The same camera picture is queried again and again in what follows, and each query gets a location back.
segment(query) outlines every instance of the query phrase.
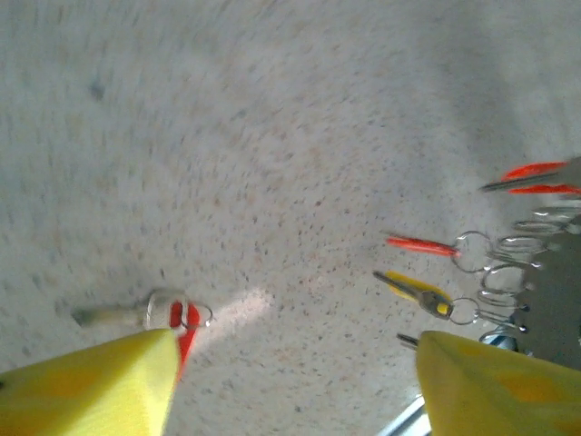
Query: red plastic clip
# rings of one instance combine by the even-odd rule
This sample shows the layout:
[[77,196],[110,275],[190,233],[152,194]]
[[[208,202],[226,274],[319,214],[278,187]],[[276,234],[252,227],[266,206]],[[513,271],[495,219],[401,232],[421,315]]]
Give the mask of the red plastic clip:
[[[170,326],[175,329],[182,325],[182,303],[175,302],[172,304],[172,313],[170,316]],[[187,314],[188,324],[190,325],[198,325],[200,323],[200,313],[195,305],[192,303],[188,304],[188,314]],[[197,329],[194,330],[186,330],[186,332],[178,337],[178,346],[180,348],[180,370],[178,371],[177,379],[180,380],[183,374],[183,369],[185,367],[185,363],[188,361],[188,357],[190,356],[190,352],[192,351],[193,340],[195,338]]]
[[459,251],[455,247],[445,245],[444,243],[434,243],[433,241],[424,241],[421,239],[394,235],[386,239],[386,243],[412,252],[435,254],[437,256],[446,257],[459,256]]
[[[567,162],[541,162],[531,163],[529,165],[519,166],[514,170],[509,171],[502,177],[502,182],[521,177],[528,177],[529,175],[539,175],[555,171]],[[581,193],[581,189],[574,188],[566,184],[550,185],[538,184],[536,186],[529,186],[528,188],[511,189],[510,193]]]

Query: yellow key tag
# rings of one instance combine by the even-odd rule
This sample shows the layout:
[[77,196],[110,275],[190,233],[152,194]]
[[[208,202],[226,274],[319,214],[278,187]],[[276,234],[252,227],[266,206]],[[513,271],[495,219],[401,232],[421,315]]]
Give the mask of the yellow key tag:
[[[452,301],[452,299],[450,298],[450,296],[447,293],[445,293],[444,291],[442,291],[438,287],[434,286],[433,284],[420,282],[419,280],[409,278],[408,276],[400,274],[399,272],[395,272],[395,271],[387,271],[385,273],[385,275],[388,278],[390,278],[391,280],[405,283],[406,285],[414,287],[414,288],[419,289],[421,291],[435,292],[438,295],[441,295],[444,299],[446,299],[446,301],[448,301],[448,302]],[[411,295],[408,295],[408,294],[400,291],[395,286],[388,285],[388,287],[389,287],[389,290],[392,291],[393,293],[395,293],[398,297],[405,298],[406,300],[410,300],[411,302],[418,302]],[[450,309],[451,309],[450,304],[447,304],[445,302],[441,302],[440,304],[438,304],[438,313],[440,313],[442,315],[448,314],[450,312]]]

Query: silver ring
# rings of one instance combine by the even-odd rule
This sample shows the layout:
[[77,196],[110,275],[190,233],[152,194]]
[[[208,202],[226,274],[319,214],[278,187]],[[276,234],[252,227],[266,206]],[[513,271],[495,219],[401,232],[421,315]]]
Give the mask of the silver ring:
[[516,325],[510,318],[501,315],[500,313],[491,312],[491,311],[483,311],[482,309],[478,309],[478,318],[484,321],[489,321],[496,324],[498,327],[510,329],[513,332],[519,331],[522,333],[528,332],[528,328],[525,325]]
[[496,248],[507,254],[534,255],[545,252],[547,245],[536,236],[505,236],[497,240]]
[[204,322],[200,322],[198,324],[189,324],[187,322],[187,318],[184,322],[183,317],[182,317],[182,327],[185,330],[197,330],[197,329],[202,329],[205,327],[210,326],[210,324],[212,324],[212,322],[214,321],[214,312],[212,311],[212,309],[210,308],[210,306],[208,306],[207,304],[203,304],[201,302],[193,302],[188,300],[188,304],[193,304],[196,308],[197,307],[203,307],[205,310],[208,311],[208,318],[204,321]]
[[563,225],[562,223],[555,223],[553,221],[527,220],[517,221],[516,223],[512,224],[513,230],[517,232],[543,234],[546,236],[563,232],[565,227],[566,225]]
[[[487,234],[479,232],[478,230],[468,230],[467,232],[463,232],[460,236],[458,236],[454,242],[454,248],[457,248],[458,245],[464,241],[465,239],[467,239],[471,234],[475,234],[478,236],[481,236],[482,238],[484,238],[486,245],[487,245],[487,253],[492,251],[492,241],[490,240],[490,238],[488,237]],[[473,273],[481,273],[485,270],[487,270],[490,265],[492,264],[492,259],[489,259],[488,262],[486,264],[484,264],[483,266],[479,267],[479,268],[475,268],[473,270],[469,270],[467,268],[464,268],[462,265],[460,265],[459,261],[458,261],[458,257],[460,256],[452,256],[452,262],[456,265],[456,267],[464,272],[464,273],[468,273],[468,274],[473,274]]]
[[[474,311],[472,313],[472,318],[470,318],[470,320],[468,321],[459,321],[459,320],[455,320],[453,318],[454,313],[456,313],[456,303],[457,302],[472,302],[474,304]],[[473,298],[469,298],[469,297],[459,297],[455,300],[452,300],[452,306],[454,307],[454,310],[452,311],[452,313],[450,314],[450,321],[453,324],[456,325],[469,325],[469,324],[473,324],[474,322],[476,322],[476,320],[478,319],[478,313],[480,312],[480,306],[478,306],[478,302],[476,300],[474,300]]]
[[509,300],[512,299],[514,301],[515,297],[517,296],[517,292],[511,291],[504,291],[502,293],[499,292],[491,292],[488,289],[480,289],[477,292],[477,298],[479,301],[483,302],[484,304],[488,304],[489,306],[495,307],[516,307],[514,302],[508,302],[507,300],[503,300],[501,298],[495,298],[492,295],[496,295],[497,297],[505,296]]
[[516,268],[516,269],[521,270],[522,272],[524,272],[526,269],[524,264],[518,264],[518,263],[503,263],[502,265],[498,265],[498,266],[495,266],[494,268],[490,268],[482,276],[482,279],[480,280],[480,288],[482,290],[485,290],[487,293],[494,293],[495,295],[516,295],[518,292],[506,291],[504,289],[493,288],[491,286],[488,286],[488,279],[490,278],[490,276],[498,273],[499,271],[502,271],[502,270],[505,270],[508,268]]
[[[144,325],[146,329],[149,329],[153,306],[156,302],[156,298],[159,297],[163,297],[167,300],[173,300],[172,303],[180,302],[180,304],[182,305],[182,317],[180,319],[180,324],[176,327],[171,327],[172,330],[174,330],[176,333],[180,333],[181,329],[196,330],[199,328],[208,327],[214,320],[212,309],[206,304],[197,303],[189,300],[185,291],[173,288],[156,288],[152,290],[152,293],[149,297],[149,301],[147,302],[147,313],[145,314],[145,325]],[[190,304],[193,304],[194,306],[200,306],[206,309],[209,313],[208,319],[199,324],[189,324],[188,309]]]

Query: gray key holder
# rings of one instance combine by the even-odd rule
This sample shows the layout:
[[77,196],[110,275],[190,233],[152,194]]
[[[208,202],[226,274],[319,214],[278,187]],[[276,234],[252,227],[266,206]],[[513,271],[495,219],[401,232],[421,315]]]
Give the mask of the gray key holder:
[[[515,328],[508,335],[525,354],[581,370],[581,235],[567,230],[581,225],[581,216],[571,224],[539,235],[543,250],[529,253],[531,267],[522,268],[518,292],[512,293]],[[491,291],[497,296],[502,292]]]

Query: terrazzo floor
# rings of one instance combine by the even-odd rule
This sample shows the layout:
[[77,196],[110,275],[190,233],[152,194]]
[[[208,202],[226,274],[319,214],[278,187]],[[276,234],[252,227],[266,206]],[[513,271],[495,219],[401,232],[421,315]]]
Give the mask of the terrazzo floor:
[[168,435],[376,434],[419,393],[397,332],[452,328],[371,276],[473,296],[391,230],[492,235],[478,193],[580,150],[572,0],[8,0],[0,7],[0,371],[131,332],[78,305],[187,290]]

